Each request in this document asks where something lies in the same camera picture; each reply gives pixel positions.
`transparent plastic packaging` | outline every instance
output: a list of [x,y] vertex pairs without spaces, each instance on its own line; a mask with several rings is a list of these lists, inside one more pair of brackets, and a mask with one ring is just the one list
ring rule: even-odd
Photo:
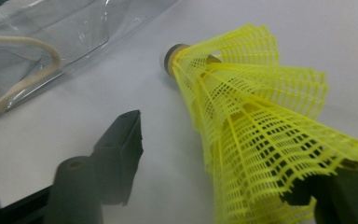
[[[9,0],[0,6],[0,35],[26,36],[60,54],[61,67],[7,100],[4,112],[107,44],[115,44],[177,0]],[[51,53],[28,43],[0,42],[0,97],[45,69]]]

